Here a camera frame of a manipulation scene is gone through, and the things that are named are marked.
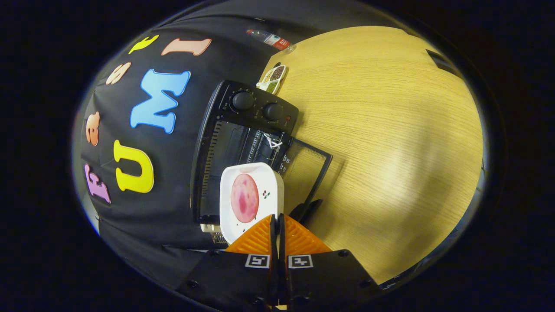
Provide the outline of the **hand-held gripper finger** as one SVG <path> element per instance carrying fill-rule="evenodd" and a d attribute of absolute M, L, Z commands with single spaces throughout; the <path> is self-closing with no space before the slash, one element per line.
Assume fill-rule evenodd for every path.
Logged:
<path fill-rule="evenodd" d="M 307 228 L 279 217 L 277 294 L 287 309 L 354 309 L 382 288 L 347 250 L 332 250 Z"/>
<path fill-rule="evenodd" d="M 209 250 L 178 293 L 216 310 L 271 310 L 278 303 L 276 221 L 269 215 L 226 250 Z"/>

